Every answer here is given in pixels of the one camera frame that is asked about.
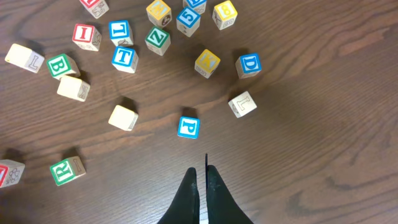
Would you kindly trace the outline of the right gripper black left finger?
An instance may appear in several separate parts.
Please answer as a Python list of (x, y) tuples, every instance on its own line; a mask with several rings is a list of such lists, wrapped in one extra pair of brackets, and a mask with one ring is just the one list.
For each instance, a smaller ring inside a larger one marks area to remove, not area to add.
[(200, 197), (196, 169), (187, 169), (168, 210), (158, 224), (199, 224)]

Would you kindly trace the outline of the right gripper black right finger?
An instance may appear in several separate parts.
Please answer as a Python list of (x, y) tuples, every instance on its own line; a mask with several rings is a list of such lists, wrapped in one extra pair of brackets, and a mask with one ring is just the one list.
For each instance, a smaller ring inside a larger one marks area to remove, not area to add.
[(206, 202), (209, 224), (253, 224), (234, 201), (216, 167), (207, 166)]

